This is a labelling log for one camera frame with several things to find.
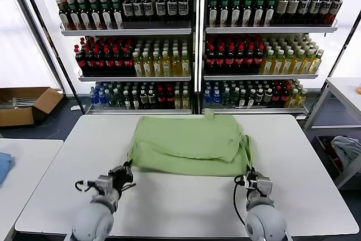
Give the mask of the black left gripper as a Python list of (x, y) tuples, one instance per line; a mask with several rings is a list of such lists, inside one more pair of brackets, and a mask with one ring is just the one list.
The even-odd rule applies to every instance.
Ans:
[(122, 193), (136, 185), (134, 175), (131, 170), (133, 161), (126, 161), (123, 165), (116, 166), (108, 172), (112, 177), (112, 187), (122, 195)]

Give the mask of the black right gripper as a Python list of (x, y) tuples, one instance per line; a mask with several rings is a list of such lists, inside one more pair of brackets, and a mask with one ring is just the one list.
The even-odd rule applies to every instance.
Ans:
[(237, 184), (245, 188), (255, 188), (256, 176), (257, 176), (257, 171), (255, 170), (255, 168), (254, 167), (251, 168), (250, 166), (247, 166), (245, 174), (239, 177)]

